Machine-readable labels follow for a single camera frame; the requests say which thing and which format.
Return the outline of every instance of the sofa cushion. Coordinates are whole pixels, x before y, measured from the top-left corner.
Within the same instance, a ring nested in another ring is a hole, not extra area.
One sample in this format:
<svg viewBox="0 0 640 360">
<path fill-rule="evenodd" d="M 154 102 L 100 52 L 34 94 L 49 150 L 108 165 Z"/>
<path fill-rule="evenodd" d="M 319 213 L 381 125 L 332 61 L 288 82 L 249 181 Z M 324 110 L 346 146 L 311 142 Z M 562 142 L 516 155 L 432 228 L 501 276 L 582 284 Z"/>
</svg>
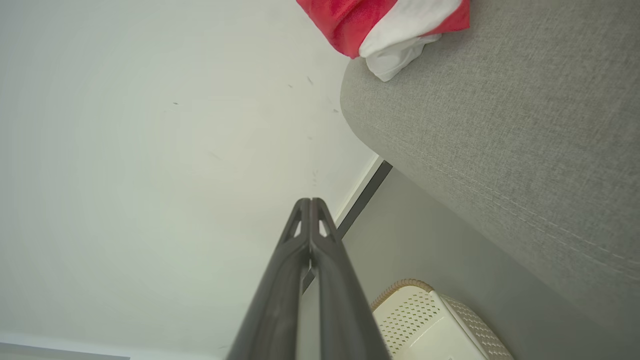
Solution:
<svg viewBox="0 0 640 360">
<path fill-rule="evenodd" d="M 353 60 L 341 99 L 372 150 L 626 335 L 640 320 L 638 19 L 631 0 L 472 1 L 470 29 L 388 83 Z"/>
</svg>

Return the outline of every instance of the floor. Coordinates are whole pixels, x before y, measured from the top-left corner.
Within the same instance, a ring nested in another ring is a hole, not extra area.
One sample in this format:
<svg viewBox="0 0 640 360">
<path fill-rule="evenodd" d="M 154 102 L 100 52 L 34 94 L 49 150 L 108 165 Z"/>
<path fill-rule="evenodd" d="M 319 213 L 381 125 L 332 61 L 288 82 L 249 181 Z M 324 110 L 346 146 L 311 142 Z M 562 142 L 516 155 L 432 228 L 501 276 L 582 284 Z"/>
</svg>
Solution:
<svg viewBox="0 0 640 360">
<path fill-rule="evenodd" d="M 471 307 L 516 359 L 629 358 L 618 343 L 393 169 L 344 239 L 368 301 L 416 278 Z M 319 359 L 318 287 L 301 305 L 300 359 Z"/>
</svg>

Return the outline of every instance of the gray fabric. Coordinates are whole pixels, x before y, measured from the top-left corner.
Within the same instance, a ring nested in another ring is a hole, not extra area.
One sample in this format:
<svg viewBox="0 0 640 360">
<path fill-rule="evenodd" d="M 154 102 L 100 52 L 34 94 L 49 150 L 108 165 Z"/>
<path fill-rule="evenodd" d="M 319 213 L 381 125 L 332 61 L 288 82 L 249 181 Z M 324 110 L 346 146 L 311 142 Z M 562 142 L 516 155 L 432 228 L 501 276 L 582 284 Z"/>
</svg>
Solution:
<svg viewBox="0 0 640 360">
<path fill-rule="evenodd" d="M 627 336 L 640 321 L 639 9 L 472 1 L 470 29 L 388 83 L 357 59 L 342 84 L 364 143 Z"/>
</svg>

